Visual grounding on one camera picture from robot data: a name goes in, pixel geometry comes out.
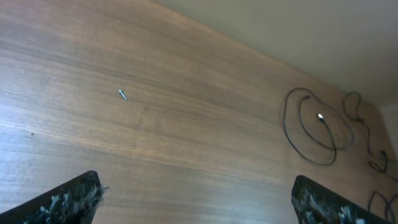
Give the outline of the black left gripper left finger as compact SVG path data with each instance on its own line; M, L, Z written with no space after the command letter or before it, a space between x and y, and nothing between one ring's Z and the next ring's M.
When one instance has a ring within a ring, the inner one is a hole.
M89 170L1 214L1 223L91 224L106 188Z

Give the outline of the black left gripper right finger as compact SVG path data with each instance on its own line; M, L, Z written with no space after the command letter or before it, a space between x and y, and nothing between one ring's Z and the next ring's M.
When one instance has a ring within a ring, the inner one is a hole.
M299 224L372 224L391 223L314 180L296 176L291 202Z

